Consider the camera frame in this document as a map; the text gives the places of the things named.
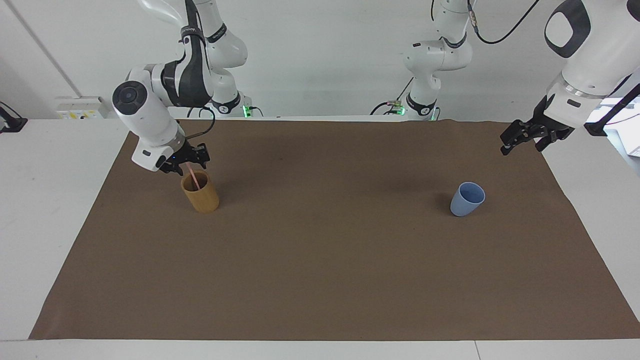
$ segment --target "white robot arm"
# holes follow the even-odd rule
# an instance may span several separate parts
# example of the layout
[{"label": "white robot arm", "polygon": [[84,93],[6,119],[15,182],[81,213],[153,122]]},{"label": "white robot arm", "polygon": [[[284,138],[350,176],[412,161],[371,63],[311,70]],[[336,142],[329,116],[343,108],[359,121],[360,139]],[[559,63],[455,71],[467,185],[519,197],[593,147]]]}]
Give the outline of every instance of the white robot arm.
[{"label": "white robot arm", "polygon": [[467,0],[439,0],[434,12],[440,39],[413,44],[404,59],[415,78],[405,99],[411,119],[424,119],[435,109],[442,85],[434,73],[465,68],[473,55],[467,41]]},{"label": "white robot arm", "polygon": [[[194,0],[138,2],[153,16],[180,28],[184,54],[167,64],[133,68],[113,93],[118,117],[140,138],[132,160],[151,171],[180,175],[181,163],[206,167],[209,161],[206,145],[191,146],[167,107],[206,106],[214,97],[217,81],[211,69],[242,65],[246,61],[246,47],[222,23],[213,0],[200,0],[198,4]],[[234,89],[224,90],[237,97]]]},{"label": "white robot arm", "polygon": [[194,3],[209,43],[209,66],[214,87],[211,104],[219,117],[242,117],[244,106],[251,106],[251,99],[238,91],[236,80],[226,69],[246,63],[246,45],[222,21],[216,0],[194,0]]},{"label": "white robot arm", "polygon": [[[566,0],[545,28],[548,46],[567,59],[528,122],[502,134],[502,153],[539,138],[543,151],[583,126],[591,112],[640,67],[640,0]],[[602,127],[586,126],[595,136]]]}]

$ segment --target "bamboo cup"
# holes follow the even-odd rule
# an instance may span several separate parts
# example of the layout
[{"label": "bamboo cup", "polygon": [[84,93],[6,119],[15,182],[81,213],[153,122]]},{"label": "bamboo cup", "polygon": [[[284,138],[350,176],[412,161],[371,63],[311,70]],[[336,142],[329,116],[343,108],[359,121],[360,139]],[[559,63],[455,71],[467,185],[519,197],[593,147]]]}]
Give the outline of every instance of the bamboo cup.
[{"label": "bamboo cup", "polygon": [[220,205],[220,199],[216,193],[216,187],[211,183],[211,178],[206,171],[194,170],[193,171],[200,190],[193,182],[191,174],[187,174],[182,178],[182,191],[187,195],[187,198],[193,205],[193,208],[203,214],[209,214],[218,208]]}]

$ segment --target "brown table mat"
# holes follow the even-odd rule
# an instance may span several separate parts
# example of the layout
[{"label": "brown table mat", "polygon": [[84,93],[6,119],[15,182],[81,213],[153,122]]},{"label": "brown table mat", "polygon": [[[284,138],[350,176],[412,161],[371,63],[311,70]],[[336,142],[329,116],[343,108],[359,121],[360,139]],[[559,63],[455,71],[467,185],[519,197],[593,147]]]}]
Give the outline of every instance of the brown table mat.
[{"label": "brown table mat", "polygon": [[[500,154],[505,126],[220,121],[210,215],[130,135],[31,339],[640,338],[542,155]],[[487,201],[456,218],[463,181]]]}]

